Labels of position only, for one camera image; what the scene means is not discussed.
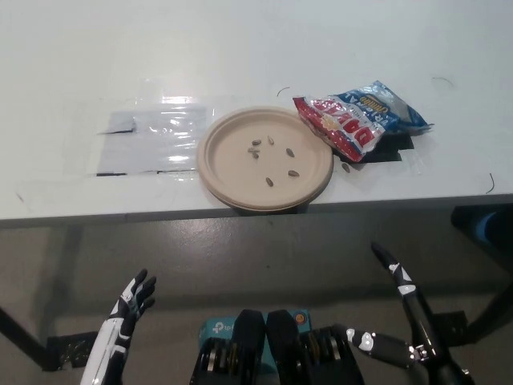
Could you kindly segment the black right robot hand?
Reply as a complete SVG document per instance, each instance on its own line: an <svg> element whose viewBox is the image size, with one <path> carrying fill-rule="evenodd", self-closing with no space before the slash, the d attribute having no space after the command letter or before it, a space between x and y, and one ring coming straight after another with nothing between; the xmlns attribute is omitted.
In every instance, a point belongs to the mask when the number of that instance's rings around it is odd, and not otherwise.
<svg viewBox="0 0 513 385"><path fill-rule="evenodd" d="M371 243L371 250L394 281L410 324L412 342L346 327L347 341L372 359L395 367L408 369L415 364L423 366L429 384L472 384L474 380L470 373L453 359L435 324L434 313L404 265L375 241Z"/></svg>

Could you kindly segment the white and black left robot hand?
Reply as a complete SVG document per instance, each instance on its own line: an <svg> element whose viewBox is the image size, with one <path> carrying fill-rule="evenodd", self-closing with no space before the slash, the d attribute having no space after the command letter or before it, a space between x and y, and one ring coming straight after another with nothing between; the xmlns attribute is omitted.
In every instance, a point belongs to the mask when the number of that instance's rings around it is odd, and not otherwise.
<svg viewBox="0 0 513 385"><path fill-rule="evenodd" d="M156 278L142 269L128 283L103 322L87 360L82 385L110 385L123 382L135 325L155 299Z"/></svg>

